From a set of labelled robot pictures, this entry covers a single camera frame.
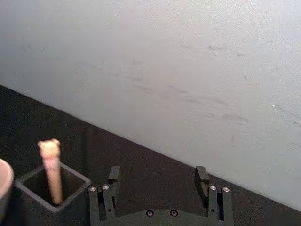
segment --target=dark square container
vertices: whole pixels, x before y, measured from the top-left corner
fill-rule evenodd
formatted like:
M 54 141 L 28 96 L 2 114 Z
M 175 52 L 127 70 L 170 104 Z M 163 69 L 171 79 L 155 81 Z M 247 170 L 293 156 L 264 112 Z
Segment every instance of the dark square container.
M 91 181 L 63 163 L 61 178 L 63 202 L 56 206 L 51 194 L 44 166 L 16 180 L 21 191 L 24 224 L 28 226 L 85 225 L 88 215 L 87 188 Z

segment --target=cup rim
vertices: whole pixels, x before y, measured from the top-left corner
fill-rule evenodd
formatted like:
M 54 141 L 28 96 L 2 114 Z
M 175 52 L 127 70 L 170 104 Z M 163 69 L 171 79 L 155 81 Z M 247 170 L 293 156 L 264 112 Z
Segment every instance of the cup rim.
M 3 159 L 0 159 L 0 165 L 3 165 L 7 170 L 8 177 L 5 181 L 3 181 L 0 190 L 0 199 L 10 190 L 13 181 L 14 181 L 14 171 L 13 168 Z

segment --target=dark floor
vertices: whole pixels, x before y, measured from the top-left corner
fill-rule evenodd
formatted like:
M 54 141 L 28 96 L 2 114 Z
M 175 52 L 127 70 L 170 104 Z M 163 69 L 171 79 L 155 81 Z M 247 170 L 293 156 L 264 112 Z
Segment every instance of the dark floor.
M 42 164 L 37 142 L 57 138 L 61 161 L 100 186 L 110 168 L 120 165 L 122 181 L 117 215 L 146 209 L 178 209 L 205 214 L 194 186 L 194 168 L 137 145 L 0 86 L 0 158 L 15 178 Z M 229 182 L 237 226 L 301 226 L 301 213 Z M 17 225 L 11 201 L 5 225 Z

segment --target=wooden stick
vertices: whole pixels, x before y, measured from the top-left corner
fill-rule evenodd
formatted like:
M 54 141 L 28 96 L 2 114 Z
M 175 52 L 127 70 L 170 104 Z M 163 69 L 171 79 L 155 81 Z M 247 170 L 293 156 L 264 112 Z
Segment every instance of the wooden stick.
M 63 201 L 61 171 L 60 171 L 60 142 L 57 139 L 39 141 L 40 155 L 48 178 L 52 202 L 59 205 Z

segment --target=white wall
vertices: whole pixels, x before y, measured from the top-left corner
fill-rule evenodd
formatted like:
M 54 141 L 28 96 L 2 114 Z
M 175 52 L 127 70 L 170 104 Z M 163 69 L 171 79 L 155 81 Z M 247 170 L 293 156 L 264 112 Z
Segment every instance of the white wall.
M 301 210 L 297 0 L 0 1 L 0 84 Z

